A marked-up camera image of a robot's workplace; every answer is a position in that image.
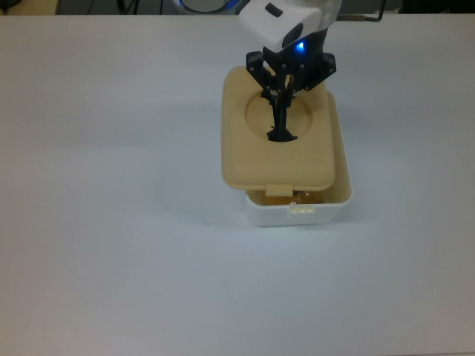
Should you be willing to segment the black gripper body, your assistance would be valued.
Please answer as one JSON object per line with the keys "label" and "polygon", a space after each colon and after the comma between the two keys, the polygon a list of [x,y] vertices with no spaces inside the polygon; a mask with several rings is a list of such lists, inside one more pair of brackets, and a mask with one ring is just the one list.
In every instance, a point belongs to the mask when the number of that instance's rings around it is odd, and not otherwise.
{"label": "black gripper body", "polygon": [[271,51],[264,47],[263,60],[271,68],[281,67],[282,65],[285,65],[286,68],[298,67],[301,64],[305,65],[323,53],[327,31],[328,29],[324,29],[311,33],[289,44],[278,52]]}

